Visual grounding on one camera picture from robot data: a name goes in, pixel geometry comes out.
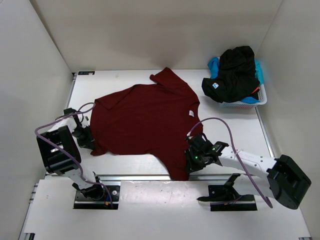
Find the dark red t shirt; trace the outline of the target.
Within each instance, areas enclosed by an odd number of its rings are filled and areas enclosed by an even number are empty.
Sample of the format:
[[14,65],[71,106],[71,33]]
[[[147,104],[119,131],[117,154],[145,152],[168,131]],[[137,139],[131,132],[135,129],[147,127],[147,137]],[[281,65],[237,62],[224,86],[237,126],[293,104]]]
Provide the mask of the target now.
[[94,101],[91,154],[150,154],[164,164],[171,179],[187,181],[186,136],[203,131],[200,101],[170,68],[149,78],[152,84],[136,84]]

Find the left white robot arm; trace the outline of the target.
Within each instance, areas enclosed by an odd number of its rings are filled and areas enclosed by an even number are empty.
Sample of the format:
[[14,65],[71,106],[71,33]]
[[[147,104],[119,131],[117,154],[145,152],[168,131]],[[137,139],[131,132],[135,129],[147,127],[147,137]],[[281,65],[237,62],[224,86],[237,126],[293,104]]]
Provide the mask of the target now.
[[72,186],[84,197],[94,201],[102,200],[106,187],[96,173],[82,166],[79,148],[94,150],[86,112],[67,108],[54,122],[34,130],[45,170],[49,174],[67,177]]

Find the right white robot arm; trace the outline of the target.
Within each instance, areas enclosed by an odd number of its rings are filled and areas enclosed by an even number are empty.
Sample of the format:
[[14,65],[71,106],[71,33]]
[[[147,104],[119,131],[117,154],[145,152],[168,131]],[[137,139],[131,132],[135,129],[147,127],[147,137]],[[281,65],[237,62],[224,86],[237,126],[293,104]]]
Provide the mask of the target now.
[[211,143],[205,134],[187,135],[186,171],[193,173],[211,164],[241,170],[222,185],[210,185],[209,195],[200,202],[231,204],[244,196],[273,198],[282,206],[296,210],[312,182],[298,164],[287,155],[278,158],[254,155],[217,141]]

